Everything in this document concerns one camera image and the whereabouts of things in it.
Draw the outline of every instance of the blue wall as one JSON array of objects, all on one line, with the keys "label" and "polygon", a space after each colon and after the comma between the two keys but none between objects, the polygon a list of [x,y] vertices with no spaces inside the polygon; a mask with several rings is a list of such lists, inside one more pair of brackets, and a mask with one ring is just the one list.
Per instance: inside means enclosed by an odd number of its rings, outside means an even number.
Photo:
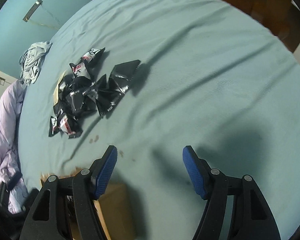
[{"label": "blue wall", "polygon": [[[29,46],[49,41],[56,30],[33,25],[22,19],[37,0],[8,0],[0,10],[0,71],[19,78],[18,60]],[[42,0],[43,6],[64,24],[90,0]],[[60,27],[44,9],[39,8],[30,18],[33,21]]]}]

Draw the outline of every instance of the metal pin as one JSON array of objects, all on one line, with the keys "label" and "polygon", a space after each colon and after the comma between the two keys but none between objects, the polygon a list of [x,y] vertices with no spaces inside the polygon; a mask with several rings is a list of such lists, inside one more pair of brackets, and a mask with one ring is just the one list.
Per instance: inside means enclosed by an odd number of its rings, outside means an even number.
[{"label": "metal pin", "polygon": [[82,175],[88,175],[89,172],[90,172],[89,169],[83,169],[83,170],[81,171],[81,174],[82,174]]},{"label": "metal pin", "polygon": [[55,175],[51,175],[49,178],[48,178],[48,181],[49,182],[53,182],[53,181],[55,181],[56,180],[56,176]]},{"label": "metal pin", "polygon": [[251,178],[249,175],[244,176],[244,179],[245,179],[246,181],[252,181],[252,178]]},{"label": "metal pin", "polygon": [[218,169],[211,169],[211,173],[213,175],[218,175],[220,173],[220,171]]}]

